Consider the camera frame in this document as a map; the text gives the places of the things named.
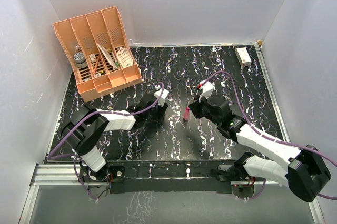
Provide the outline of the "keyring with pink strap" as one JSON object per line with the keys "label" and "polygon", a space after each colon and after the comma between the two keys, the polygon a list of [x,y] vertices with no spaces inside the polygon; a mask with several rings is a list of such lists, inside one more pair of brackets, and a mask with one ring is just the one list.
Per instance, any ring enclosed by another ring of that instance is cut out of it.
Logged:
{"label": "keyring with pink strap", "polygon": [[185,121],[188,121],[189,118],[190,118],[190,109],[189,109],[188,107],[186,107],[185,112],[184,112],[184,115],[183,115],[183,119],[184,119]]}

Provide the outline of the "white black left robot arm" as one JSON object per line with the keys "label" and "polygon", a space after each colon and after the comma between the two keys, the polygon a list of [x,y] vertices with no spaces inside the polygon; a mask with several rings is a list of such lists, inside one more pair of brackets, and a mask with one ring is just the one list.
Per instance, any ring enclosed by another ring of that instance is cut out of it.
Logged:
{"label": "white black left robot arm", "polygon": [[84,105],[62,126],[61,135],[89,167],[97,181],[108,177],[109,169],[96,144],[105,131],[136,130],[147,123],[160,121],[168,108],[168,90],[145,94],[139,103],[121,111],[104,111]]}

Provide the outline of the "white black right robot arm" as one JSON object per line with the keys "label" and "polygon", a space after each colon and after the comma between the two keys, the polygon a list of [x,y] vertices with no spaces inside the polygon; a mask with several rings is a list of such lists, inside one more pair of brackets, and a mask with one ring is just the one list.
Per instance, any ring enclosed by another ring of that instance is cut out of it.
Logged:
{"label": "white black right robot arm", "polygon": [[230,168],[239,179],[260,177],[275,181],[305,202],[312,202],[330,181],[331,174],[316,148],[272,138],[232,113],[225,97],[195,97],[188,108],[196,119],[206,118],[214,123],[225,138],[266,156],[260,158],[250,152],[244,153]]}

